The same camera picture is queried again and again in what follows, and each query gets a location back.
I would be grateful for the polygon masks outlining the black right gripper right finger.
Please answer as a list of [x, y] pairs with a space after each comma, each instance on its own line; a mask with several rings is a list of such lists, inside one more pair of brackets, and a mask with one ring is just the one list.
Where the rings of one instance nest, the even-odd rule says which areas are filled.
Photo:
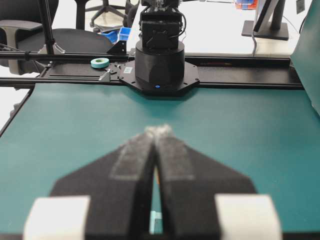
[[165, 233], [173, 240], [280, 240], [272, 198], [241, 172], [153, 129]]

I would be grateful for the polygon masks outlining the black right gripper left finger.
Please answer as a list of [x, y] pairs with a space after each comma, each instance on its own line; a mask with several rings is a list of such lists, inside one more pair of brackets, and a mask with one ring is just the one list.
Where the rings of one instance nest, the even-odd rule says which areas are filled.
[[24, 239], [138, 239], [149, 228], [154, 160], [154, 136], [144, 132], [59, 178], [34, 201]]

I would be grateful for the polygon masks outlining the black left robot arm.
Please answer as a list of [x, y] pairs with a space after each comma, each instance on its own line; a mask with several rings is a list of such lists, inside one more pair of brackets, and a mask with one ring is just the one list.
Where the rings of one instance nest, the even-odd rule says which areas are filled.
[[143, 0], [140, 12], [140, 39], [134, 60], [121, 67], [119, 80], [156, 96], [180, 95], [197, 85], [196, 65], [185, 61], [185, 45], [179, 40], [187, 21], [179, 11], [179, 0]]

